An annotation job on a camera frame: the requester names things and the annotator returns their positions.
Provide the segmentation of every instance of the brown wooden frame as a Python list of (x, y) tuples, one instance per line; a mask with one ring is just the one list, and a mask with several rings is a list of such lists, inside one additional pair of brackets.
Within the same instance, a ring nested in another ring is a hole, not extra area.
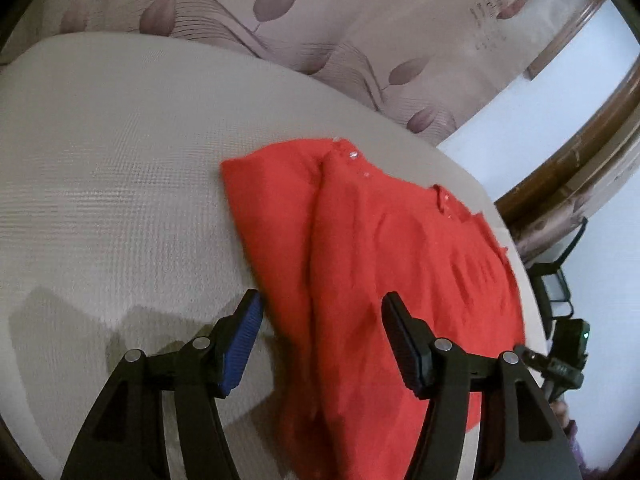
[(536, 171), (500, 197), (504, 222), (521, 226), (558, 204), (556, 195), (591, 160), (640, 105), (640, 58), (591, 119)]
[(525, 69), (524, 75), (527, 79), (532, 80), (542, 70), (551, 63), (564, 47), (582, 30), (587, 22), (593, 17), (598, 9), (607, 0), (586, 0), (581, 9), (579, 9), (566, 23), (562, 30), (553, 38), (546, 48), (540, 52), (538, 57)]

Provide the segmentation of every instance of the white mattress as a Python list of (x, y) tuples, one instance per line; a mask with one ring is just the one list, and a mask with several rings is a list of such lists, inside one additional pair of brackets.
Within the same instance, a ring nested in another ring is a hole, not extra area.
[[(527, 343), (545, 350), (496, 209), (426, 142), (319, 82), (230, 51), (137, 34), (58, 36), (0, 75), (0, 413), (44, 478), (60, 476), (126, 349), (153, 354), (188, 340), (254, 286), (220, 161), (325, 136), (482, 210), (509, 248)], [(265, 322), (240, 387), (218, 403), (242, 478), (293, 476), (271, 436), (279, 363)], [(168, 418), (172, 472), (183, 478)], [(477, 437), (460, 478), (471, 478)]]

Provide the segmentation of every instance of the black chair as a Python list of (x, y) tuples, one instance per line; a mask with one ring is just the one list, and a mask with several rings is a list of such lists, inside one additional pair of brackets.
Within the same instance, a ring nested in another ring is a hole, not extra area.
[[(549, 263), (538, 263), (533, 264), (529, 269), (527, 269), (527, 275), (529, 276), (529, 281), (531, 282), (531, 288), (533, 289), (533, 294), (536, 297), (536, 301), (538, 302), (538, 309), (540, 311), (540, 317), (542, 318), (542, 327), (545, 330), (545, 336), (547, 339), (551, 338), (551, 332), (553, 330), (554, 320), (556, 319), (569, 319), (574, 315), (574, 306), (571, 303), (571, 291), (569, 290), (569, 285), (566, 282), (566, 278), (564, 277), (564, 272), (562, 272), (562, 264), (567, 259), (571, 251), (574, 250), (574, 247), (582, 238), (584, 234), (584, 230), (587, 228), (587, 219), (583, 218), (580, 230), (575, 235), (574, 239), (571, 240), (571, 243), (567, 246), (567, 248), (560, 254), (560, 257), (554, 261)], [(546, 285), (544, 282), (545, 276), (555, 276), (558, 280), (558, 284), (561, 290), (561, 297), (552, 300), (549, 296), (548, 290), (546, 290)], [(571, 311), (569, 314), (564, 314), (562, 316), (555, 316), (552, 308), (553, 303), (568, 303)]]

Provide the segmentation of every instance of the red shirt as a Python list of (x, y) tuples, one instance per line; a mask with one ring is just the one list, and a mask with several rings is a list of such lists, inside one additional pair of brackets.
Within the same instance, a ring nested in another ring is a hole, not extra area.
[[(292, 140), (222, 163), (231, 213), (287, 342), (280, 436), (302, 480), (401, 480), (427, 408), (381, 321), (396, 290), (465, 351), (524, 341), (515, 277), (490, 227), (442, 186), (388, 176), (346, 140)], [(472, 394), (467, 428), (479, 422)]]

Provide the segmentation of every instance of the blue gripper pad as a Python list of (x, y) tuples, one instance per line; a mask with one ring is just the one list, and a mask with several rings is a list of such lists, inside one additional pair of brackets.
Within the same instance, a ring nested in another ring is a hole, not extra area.
[(218, 375), (218, 387), (223, 397), (240, 383), (249, 354), (262, 323), (262, 298), (257, 290), (250, 289), (231, 316), (218, 320), (212, 333), (216, 363), (222, 368)]
[(409, 314), (397, 292), (382, 299), (382, 324), (396, 358), (404, 385), (419, 399), (433, 382), (431, 349), (435, 337), (429, 326)]

